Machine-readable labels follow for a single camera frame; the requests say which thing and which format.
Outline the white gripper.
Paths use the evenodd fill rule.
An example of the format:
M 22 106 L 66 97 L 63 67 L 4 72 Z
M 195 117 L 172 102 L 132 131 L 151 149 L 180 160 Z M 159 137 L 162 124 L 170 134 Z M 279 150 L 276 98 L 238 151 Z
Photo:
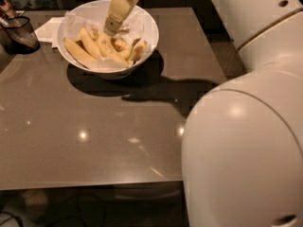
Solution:
M 116 34 L 137 2 L 138 0 L 110 0 L 104 30 Z

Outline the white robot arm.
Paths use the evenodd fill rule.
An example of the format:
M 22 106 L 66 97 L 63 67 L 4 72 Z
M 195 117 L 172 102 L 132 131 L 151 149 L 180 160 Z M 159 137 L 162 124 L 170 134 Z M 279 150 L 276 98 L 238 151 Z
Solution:
M 299 0 L 211 0 L 247 72 L 204 95 L 182 143 L 190 227 L 303 227 Z

